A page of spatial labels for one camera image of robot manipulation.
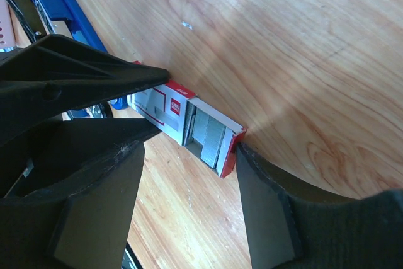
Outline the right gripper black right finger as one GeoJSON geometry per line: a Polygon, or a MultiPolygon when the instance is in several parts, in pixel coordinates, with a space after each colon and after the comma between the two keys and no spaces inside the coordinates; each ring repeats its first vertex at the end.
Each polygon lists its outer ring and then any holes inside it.
{"type": "Polygon", "coordinates": [[[253,268],[401,268],[402,190],[353,199],[236,147],[253,268]]]}

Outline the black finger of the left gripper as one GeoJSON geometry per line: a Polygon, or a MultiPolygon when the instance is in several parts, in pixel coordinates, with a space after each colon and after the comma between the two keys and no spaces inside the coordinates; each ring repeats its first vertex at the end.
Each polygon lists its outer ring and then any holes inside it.
{"type": "Polygon", "coordinates": [[[24,197],[79,171],[107,151],[118,159],[159,129],[144,118],[48,120],[1,146],[1,197],[24,197]]]}
{"type": "Polygon", "coordinates": [[[169,79],[62,35],[1,54],[1,144],[71,109],[143,91],[169,79]]]}

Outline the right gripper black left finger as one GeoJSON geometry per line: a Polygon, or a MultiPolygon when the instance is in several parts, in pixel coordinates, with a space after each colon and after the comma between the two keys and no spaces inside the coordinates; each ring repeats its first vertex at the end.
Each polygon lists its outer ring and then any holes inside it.
{"type": "Polygon", "coordinates": [[[141,142],[87,159],[24,197],[1,199],[2,268],[120,268],[142,175],[141,142]]]}

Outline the blue black stapler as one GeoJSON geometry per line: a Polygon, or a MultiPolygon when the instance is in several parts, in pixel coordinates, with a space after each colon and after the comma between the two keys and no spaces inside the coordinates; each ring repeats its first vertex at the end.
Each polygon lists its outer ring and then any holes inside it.
{"type": "MultiPolygon", "coordinates": [[[[76,0],[32,0],[39,17],[50,34],[59,34],[108,54],[106,47],[76,0]]],[[[45,85],[46,97],[59,97],[56,86],[45,85]]],[[[68,120],[75,118],[114,118],[112,109],[128,108],[126,97],[103,101],[87,108],[67,110],[68,120]]]]}

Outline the red white staple box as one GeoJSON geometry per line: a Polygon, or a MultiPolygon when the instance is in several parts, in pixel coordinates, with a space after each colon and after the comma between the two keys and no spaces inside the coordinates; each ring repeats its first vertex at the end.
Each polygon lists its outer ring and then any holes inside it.
{"type": "Polygon", "coordinates": [[[170,79],[165,84],[128,95],[127,103],[182,145],[187,102],[195,96],[196,93],[170,79]]]}

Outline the small black clip object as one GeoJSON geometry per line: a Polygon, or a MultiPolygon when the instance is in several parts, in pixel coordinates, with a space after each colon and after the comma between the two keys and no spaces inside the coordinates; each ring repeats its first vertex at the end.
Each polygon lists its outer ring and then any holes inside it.
{"type": "Polygon", "coordinates": [[[47,35],[40,15],[32,0],[5,0],[14,11],[22,29],[31,43],[47,35]]]}

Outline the staple box tray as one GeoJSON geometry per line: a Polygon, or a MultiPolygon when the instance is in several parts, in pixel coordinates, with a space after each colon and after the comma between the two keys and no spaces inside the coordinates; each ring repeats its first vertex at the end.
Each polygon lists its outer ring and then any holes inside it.
{"type": "Polygon", "coordinates": [[[220,178],[234,169],[235,145],[245,133],[245,127],[201,99],[187,101],[183,146],[220,178]]]}

